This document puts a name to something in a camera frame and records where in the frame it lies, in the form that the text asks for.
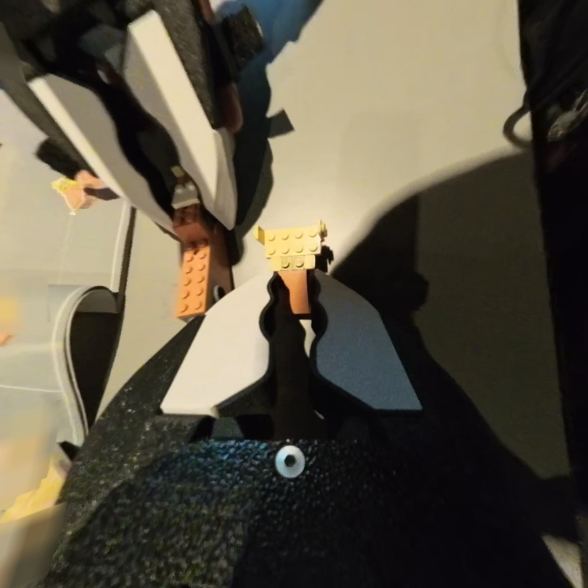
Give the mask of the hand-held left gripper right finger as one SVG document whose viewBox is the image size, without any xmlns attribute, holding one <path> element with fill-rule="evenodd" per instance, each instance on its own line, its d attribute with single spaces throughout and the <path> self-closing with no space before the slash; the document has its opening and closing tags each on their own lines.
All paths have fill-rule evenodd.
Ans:
<svg viewBox="0 0 588 588">
<path fill-rule="evenodd" d="M 322 271 L 315 273 L 311 363 L 316 376 L 375 411 L 421 411 L 422 404 L 380 313 Z"/>
</svg>

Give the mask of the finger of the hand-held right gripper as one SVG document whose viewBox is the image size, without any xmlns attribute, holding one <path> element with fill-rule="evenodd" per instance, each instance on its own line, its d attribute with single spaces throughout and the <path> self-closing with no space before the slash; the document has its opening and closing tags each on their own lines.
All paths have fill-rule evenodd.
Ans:
<svg viewBox="0 0 588 588">
<path fill-rule="evenodd" d="M 28 86 L 104 184 L 163 230 L 173 231 L 171 218 L 124 154 L 99 97 L 55 75 L 35 77 Z"/>
<path fill-rule="evenodd" d="M 172 139 L 204 207 L 232 230 L 238 209 L 233 139 L 226 129 L 210 125 L 164 21 L 153 9 L 128 25 L 123 78 Z"/>
</svg>

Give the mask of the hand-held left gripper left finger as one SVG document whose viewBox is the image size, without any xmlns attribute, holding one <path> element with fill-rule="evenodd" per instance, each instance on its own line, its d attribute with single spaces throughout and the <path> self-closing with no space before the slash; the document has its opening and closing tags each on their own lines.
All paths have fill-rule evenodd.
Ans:
<svg viewBox="0 0 588 588">
<path fill-rule="evenodd" d="M 160 405 L 166 415 L 266 413 L 275 402 L 273 360 L 263 318 L 274 274 L 260 274 L 226 294 L 203 317 Z"/>
</svg>

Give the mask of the brown brick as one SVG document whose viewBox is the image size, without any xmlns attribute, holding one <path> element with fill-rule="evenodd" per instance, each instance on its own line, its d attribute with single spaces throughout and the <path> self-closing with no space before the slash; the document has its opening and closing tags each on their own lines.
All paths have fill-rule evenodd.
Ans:
<svg viewBox="0 0 588 588">
<path fill-rule="evenodd" d="M 312 313 L 311 282 L 313 269 L 280 270 L 277 275 L 289 293 L 292 313 L 300 318 L 309 318 Z"/>
</svg>

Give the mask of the tan brick assembly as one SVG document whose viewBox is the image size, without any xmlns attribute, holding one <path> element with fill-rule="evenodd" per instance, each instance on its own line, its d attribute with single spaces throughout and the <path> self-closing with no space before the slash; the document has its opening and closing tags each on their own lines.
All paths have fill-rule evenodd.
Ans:
<svg viewBox="0 0 588 588">
<path fill-rule="evenodd" d="M 273 272 L 314 270 L 326 237 L 327 227 L 321 220 L 289 229 L 254 228 L 254 238 L 264 247 Z"/>
</svg>

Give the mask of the grey desk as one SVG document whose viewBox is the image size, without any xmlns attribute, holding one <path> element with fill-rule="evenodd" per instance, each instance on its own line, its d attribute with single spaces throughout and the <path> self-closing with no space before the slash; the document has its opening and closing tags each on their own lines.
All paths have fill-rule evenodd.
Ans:
<svg viewBox="0 0 588 588">
<path fill-rule="evenodd" d="M 446 299 L 469 311 L 474 262 L 506 262 L 510 293 L 534 297 L 543 243 L 516 217 L 526 156 L 454 169 L 401 187 L 419 171 L 434 99 L 447 121 L 431 154 L 457 146 L 467 117 L 450 117 L 439 77 L 406 84 L 441 61 L 459 102 L 484 82 L 469 55 L 482 1 L 255 1 L 261 31 L 222 20 L 246 89 L 294 57 L 293 93 L 280 115 L 294 133 L 281 216 L 254 211 L 241 191 L 236 220 L 251 230 L 353 221 L 352 242 L 328 273 L 370 302 L 422 404 L 375 411 L 323 383 L 303 327 L 274 274 L 265 312 L 275 402 L 266 413 L 166 415 L 160 405 L 203 318 L 193 319 L 118 392 L 74 460 L 63 489 L 65 525 L 40 587 L 569 587 L 537 521 L 546 482 L 504 447 L 469 396 L 430 356 L 414 314 L 429 299 L 417 271 L 420 195 L 432 205 L 425 260 L 457 277 Z M 155 126 L 141 146 L 162 177 L 144 177 L 172 220 L 176 147 Z M 311 282 L 311 327 L 315 275 Z"/>
</svg>

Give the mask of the person's right hand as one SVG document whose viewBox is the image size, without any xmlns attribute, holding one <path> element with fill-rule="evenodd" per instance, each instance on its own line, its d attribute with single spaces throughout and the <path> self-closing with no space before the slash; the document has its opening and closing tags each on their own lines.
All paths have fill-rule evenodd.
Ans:
<svg viewBox="0 0 588 588">
<path fill-rule="evenodd" d="M 233 135 L 243 126 L 243 112 L 236 84 L 238 67 L 226 26 L 215 16 L 210 1 L 198 1 L 208 39 L 212 77 L 222 126 Z"/>
</svg>

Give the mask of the orange and tan brick model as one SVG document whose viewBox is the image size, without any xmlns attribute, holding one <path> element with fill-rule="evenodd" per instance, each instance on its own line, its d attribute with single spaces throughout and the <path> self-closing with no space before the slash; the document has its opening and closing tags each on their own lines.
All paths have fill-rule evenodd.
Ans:
<svg viewBox="0 0 588 588">
<path fill-rule="evenodd" d="M 205 208 L 200 191 L 181 166 L 172 168 L 173 230 L 181 244 L 175 315 L 204 315 L 233 289 L 224 226 Z"/>
</svg>

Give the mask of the grey instruction booklet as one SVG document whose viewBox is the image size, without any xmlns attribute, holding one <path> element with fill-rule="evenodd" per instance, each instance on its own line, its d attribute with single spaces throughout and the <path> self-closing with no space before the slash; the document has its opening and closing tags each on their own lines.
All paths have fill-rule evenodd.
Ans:
<svg viewBox="0 0 588 588">
<path fill-rule="evenodd" d="M 88 409 L 75 368 L 75 320 L 119 312 L 133 216 L 124 200 L 71 210 L 57 174 L 18 166 L 1 182 L 1 390 L 61 405 L 58 440 L 82 445 Z"/>
</svg>

